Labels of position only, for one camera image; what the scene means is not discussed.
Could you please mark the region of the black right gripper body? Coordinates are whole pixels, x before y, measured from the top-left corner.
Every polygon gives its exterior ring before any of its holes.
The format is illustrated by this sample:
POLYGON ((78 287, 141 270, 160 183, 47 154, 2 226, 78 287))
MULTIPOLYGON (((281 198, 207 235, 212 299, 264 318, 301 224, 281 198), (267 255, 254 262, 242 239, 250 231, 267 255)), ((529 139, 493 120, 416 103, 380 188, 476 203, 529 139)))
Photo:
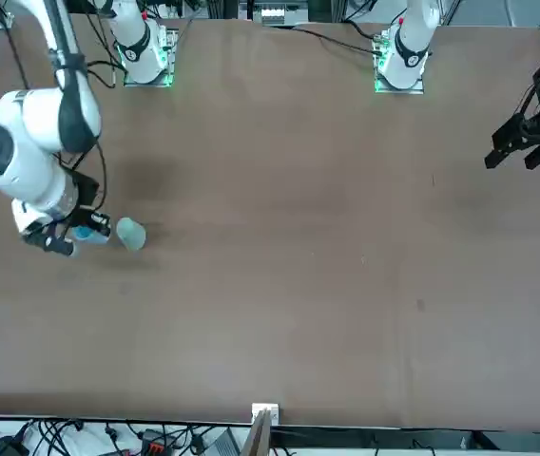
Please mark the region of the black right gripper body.
POLYGON ((68 227, 86 226, 99 187, 98 181, 82 173, 66 173, 64 190, 58 199, 58 222, 68 227))

